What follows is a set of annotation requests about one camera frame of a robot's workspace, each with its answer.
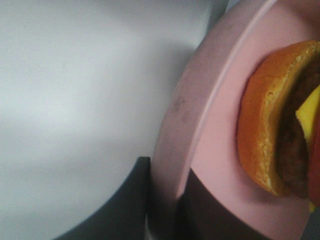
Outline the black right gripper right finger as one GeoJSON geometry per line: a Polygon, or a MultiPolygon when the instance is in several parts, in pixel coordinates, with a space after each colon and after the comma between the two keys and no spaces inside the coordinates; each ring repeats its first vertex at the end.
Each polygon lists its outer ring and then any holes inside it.
{"type": "Polygon", "coordinates": [[[243,175],[226,194],[213,195],[190,170],[177,213],[177,240],[299,240],[304,232],[304,201],[276,197],[243,175]]]}

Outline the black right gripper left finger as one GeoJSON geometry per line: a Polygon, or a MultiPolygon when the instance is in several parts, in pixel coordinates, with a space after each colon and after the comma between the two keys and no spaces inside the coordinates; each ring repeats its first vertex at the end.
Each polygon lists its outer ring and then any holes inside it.
{"type": "Polygon", "coordinates": [[[143,240],[151,160],[140,156],[116,193],[94,214],[58,240],[143,240]]]}

